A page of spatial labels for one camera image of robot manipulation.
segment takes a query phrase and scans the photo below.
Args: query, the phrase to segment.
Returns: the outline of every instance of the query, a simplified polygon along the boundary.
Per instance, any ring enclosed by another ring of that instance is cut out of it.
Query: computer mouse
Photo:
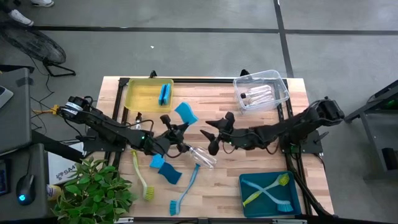
[[[30,205],[36,197],[35,191],[35,176],[26,174],[21,177],[17,183],[17,200],[21,205]]]

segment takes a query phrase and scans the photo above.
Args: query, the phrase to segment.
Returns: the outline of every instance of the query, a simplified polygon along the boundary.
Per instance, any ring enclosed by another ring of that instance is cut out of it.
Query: dish brush
[[[184,191],[184,193],[181,194],[180,198],[178,200],[170,201],[170,215],[178,215],[180,213],[181,201],[184,198],[185,194],[187,194],[188,190],[193,185],[193,183],[197,177],[199,167],[200,167],[200,165],[197,164],[195,169],[193,170],[191,180],[189,181],[189,185],[188,185],[187,189]]]
[[[255,183],[252,183],[250,181],[242,180],[242,182],[247,184],[250,187],[254,187],[255,189],[260,190],[262,193],[266,194],[269,198],[271,198],[271,200],[277,204],[278,211],[280,211],[280,212],[291,212],[291,211],[293,211],[293,207],[290,204],[290,201],[276,199],[274,196],[272,196],[270,193],[268,193],[262,187],[258,186]]]
[[[269,190],[273,187],[277,187],[279,185],[285,186],[286,184],[289,183],[289,175],[288,174],[281,174],[279,175],[274,183],[270,184],[268,187],[263,188],[264,190]],[[262,192],[260,190],[254,192],[251,194],[244,202],[243,206],[245,207],[248,203],[252,202],[254,199],[258,198]]]
[[[150,201],[154,198],[155,195],[155,188],[154,187],[148,187],[147,183],[145,182],[144,178],[141,176],[141,173],[139,172],[139,168],[138,168],[138,159],[137,159],[137,152],[135,150],[131,151],[132,154],[132,163],[134,164],[134,169],[137,172],[137,175],[142,183],[143,191],[142,191],[142,197],[147,200]]]

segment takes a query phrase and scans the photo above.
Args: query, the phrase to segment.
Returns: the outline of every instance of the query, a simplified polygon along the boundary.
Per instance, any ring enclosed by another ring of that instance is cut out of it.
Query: plastic container
[[[273,202],[266,194],[260,194],[258,198],[248,203],[245,207],[243,202],[257,189],[250,187],[241,182],[242,179],[248,180],[261,187],[267,187],[272,184],[280,174],[289,174],[289,183],[285,186],[277,186],[267,190],[272,196],[279,200],[288,200],[293,207],[291,212],[280,212],[277,209],[277,204]],[[301,207],[299,197],[297,196],[297,189],[294,182],[293,173],[290,171],[283,172],[268,172],[258,174],[241,174],[239,176],[239,188],[241,191],[243,215],[246,218],[269,217],[278,215],[298,215],[301,214]]]
[[[273,110],[289,99],[289,91],[275,70],[235,78],[233,83],[235,98],[242,113]]]
[[[159,95],[163,84],[171,84],[170,100],[167,105],[159,105]],[[174,82],[163,78],[130,78],[124,106],[131,111],[166,113],[172,110]]]
[[[217,160],[213,156],[207,154],[202,147],[191,147],[189,149],[192,159],[197,163],[209,169],[214,169]]]

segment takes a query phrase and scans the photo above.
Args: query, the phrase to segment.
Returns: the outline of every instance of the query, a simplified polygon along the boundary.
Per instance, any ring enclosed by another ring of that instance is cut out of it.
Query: yellow object
[[[137,152],[135,150],[131,151],[132,154],[132,163],[134,164],[134,168],[137,172],[137,175],[142,183],[143,186],[143,191],[142,191],[142,197],[147,200],[150,201],[154,198],[155,196],[155,188],[154,187],[148,187],[147,183],[145,182],[144,178],[141,176],[141,173],[139,172],[139,168],[138,168],[138,159],[137,159]]]
[[[52,200],[56,200],[58,198],[59,195],[61,195],[61,188],[59,186],[56,185],[49,185],[47,184],[47,200],[52,201]]]
[[[285,186],[286,184],[289,183],[289,175],[288,174],[281,174],[278,176],[278,178],[276,178],[276,180],[274,181],[274,183],[270,184],[270,186],[268,187],[264,187],[264,190],[268,190],[271,189],[273,187],[277,187],[279,185],[281,186]],[[260,190],[254,192],[253,194],[251,194],[244,202],[243,202],[243,206],[245,207],[248,203],[252,202],[254,199],[258,198],[258,196],[260,196],[260,194],[262,194],[262,192]]]
[[[39,114],[39,113],[52,113],[53,115],[57,115],[57,110],[59,108],[59,105],[54,105],[53,108],[51,108],[51,110],[46,110],[46,111],[41,111],[41,110],[33,110],[33,112],[35,114]]]
[[[171,84],[170,101],[159,105],[159,95],[163,84]],[[163,78],[130,78],[124,106],[131,111],[166,113],[172,110],[172,79]]]

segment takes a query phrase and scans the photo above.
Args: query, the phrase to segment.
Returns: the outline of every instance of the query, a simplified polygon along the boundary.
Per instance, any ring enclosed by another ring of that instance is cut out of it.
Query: blue tray
[[[289,183],[285,186],[277,186],[268,190],[268,192],[279,200],[288,200],[291,202],[293,211],[292,212],[280,212],[277,209],[277,204],[274,203],[265,194],[260,194],[258,198],[243,206],[243,202],[257,189],[250,187],[244,183],[241,183],[242,179],[253,182],[261,187],[267,187],[272,184],[280,174],[289,174]],[[278,215],[298,215],[301,214],[299,197],[297,196],[297,190],[294,182],[293,173],[290,171],[283,172],[269,172],[269,173],[259,173],[259,174],[241,174],[239,176],[239,187],[241,189],[241,199],[243,215],[246,218],[255,217],[269,217]]]

